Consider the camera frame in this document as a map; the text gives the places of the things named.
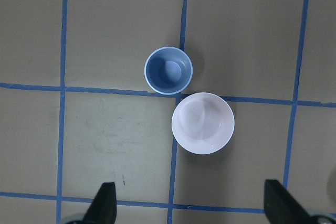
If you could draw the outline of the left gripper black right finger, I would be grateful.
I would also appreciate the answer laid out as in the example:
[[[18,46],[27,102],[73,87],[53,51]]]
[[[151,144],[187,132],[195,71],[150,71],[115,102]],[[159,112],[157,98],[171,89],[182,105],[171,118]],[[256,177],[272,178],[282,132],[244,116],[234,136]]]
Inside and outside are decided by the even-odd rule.
[[[264,212],[269,223],[318,223],[276,179],[264,183]]]

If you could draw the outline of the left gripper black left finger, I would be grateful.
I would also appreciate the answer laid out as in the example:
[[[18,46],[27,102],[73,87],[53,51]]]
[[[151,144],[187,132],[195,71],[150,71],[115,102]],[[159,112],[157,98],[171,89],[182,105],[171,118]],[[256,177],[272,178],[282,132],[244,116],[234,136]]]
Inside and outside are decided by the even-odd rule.
[[[103,183],[82,223],[115,223],[117,218],[117,198],[114,182]]]

